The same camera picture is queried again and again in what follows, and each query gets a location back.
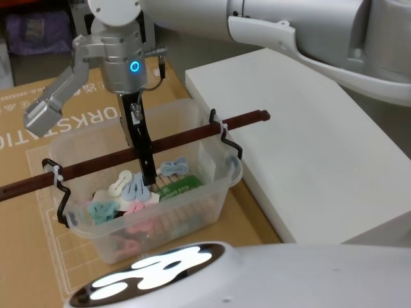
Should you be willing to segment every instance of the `glowing light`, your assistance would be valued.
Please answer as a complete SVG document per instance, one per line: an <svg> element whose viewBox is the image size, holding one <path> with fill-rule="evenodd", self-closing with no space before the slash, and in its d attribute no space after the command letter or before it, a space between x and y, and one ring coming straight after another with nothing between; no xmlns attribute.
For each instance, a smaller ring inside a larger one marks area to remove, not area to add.
<svg viewBox="0 0 411 308"><path fill-rule="evenodd" d="M138 72L138 71L140 70L140 63L139 63L138 61L133 61L133 62L131 62L131 64L130 64L130 70L131 70L133 73Z"/></svg>
<svg viewBox="0 0 411 308"><path fill-rule="evenodd" d="M111 297L116 295L127 288L128 284L125 282L119 282L117 284L112 284L107 287L103 287L102 289L97 290L92 295L90 295L91 300L102 300L104 298Z"/></svg>
<svg viewBox="0 0 411 308"><path fill-rule="evenodd" d="M196 246L178 250L166 255L156 255L154 257L143 259L131 265L131 268L134 269L134 271L115 273L103 277L93 282L92 286L104 287L103 289L96 291L97 293L106 289L107 287L105 286L115 282L121 282L128 278L142 278L142 281L138 284L139 289L148 290L160 287L171 282L179 273L186 271L193 266L207 262L212 257L211 253L199 253L199 251L200 247Z"/></svg>

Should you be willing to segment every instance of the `floor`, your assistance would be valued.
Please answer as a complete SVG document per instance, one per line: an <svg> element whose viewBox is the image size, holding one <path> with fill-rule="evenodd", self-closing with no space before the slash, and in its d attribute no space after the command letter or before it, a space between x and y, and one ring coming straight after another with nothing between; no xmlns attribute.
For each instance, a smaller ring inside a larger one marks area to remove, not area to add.
<svg viewBox="0 0 411 308"><path fill-rule="evenodd" d="M168 60L183 83L187 69L257 49L255 46L192 37L164 29L157 29L156 35L157 45L168 47ZM21 85L58 76L70 64L71 54L11 56L10 61L15 84ZM347 93L411 158L411 108L371 101L349 90Z"/></svg>

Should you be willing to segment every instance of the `purple bag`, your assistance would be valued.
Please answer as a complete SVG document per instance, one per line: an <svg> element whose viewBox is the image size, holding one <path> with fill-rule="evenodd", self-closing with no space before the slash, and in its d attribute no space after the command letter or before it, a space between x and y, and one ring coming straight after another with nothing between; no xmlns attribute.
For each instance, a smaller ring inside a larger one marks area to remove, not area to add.
<svg viewBox="0 0 411 308"><path fill-rule="evenodd" d="M65 11L8 15L8 49L16 55L62 53L71 50L73 37Z"/></svg>

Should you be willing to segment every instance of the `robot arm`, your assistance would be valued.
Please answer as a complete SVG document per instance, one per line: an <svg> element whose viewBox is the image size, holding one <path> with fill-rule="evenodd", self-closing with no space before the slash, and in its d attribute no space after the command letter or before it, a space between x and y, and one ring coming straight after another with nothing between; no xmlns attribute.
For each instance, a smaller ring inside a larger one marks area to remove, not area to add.
<svg viewBox="0 0 411 308"><path fill-rule="evenodd" d="M411 106L409 0L140 0L158 25L278 51L366 96Z"/></svg>

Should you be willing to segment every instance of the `white table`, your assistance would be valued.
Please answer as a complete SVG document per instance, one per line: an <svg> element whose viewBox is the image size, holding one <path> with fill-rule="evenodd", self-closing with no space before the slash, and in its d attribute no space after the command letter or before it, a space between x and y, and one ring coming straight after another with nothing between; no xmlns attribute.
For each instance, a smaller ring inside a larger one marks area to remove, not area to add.
<svg viewBox="0 0 411 308"><path fill-rule="evenodd" d="M186 72L193 98L227 118L244 180L285 242L411 246L411 161L333 81L263 49Z"/></svg>

